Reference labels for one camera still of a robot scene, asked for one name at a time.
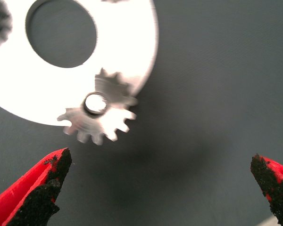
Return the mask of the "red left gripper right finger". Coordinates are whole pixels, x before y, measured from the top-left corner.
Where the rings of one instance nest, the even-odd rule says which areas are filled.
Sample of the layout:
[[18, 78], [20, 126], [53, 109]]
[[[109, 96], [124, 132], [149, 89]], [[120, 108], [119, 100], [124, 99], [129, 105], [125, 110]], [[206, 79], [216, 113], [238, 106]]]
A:
[[283, 165], [256, 154], [252, 157], [250, 171], [268, 200], [278, 224], [283, 226]]

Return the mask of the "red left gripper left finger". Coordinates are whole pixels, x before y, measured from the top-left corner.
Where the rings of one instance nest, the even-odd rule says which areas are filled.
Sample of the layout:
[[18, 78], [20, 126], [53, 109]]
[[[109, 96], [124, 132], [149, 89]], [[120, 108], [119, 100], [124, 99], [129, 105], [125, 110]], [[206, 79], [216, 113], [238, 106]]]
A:
[[68, 148], [51, 152], [1, 193], [0, 226], [47, 225], [71, 163]]

